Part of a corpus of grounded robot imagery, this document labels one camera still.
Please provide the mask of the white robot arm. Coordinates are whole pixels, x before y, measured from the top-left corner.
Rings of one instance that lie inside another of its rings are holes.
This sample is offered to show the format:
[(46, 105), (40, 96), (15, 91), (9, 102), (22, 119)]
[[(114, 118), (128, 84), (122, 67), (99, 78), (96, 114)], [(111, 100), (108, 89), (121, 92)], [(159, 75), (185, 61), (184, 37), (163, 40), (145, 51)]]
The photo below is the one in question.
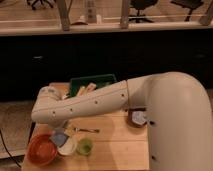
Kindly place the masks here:
[(73, 118), (143, 110), (151, 171), (213, 171), (213, 112), (199, 80), (165, 72), (116, 82), (87, 94), (61, 98), (40, 89), (31, 118), (55, 128)]

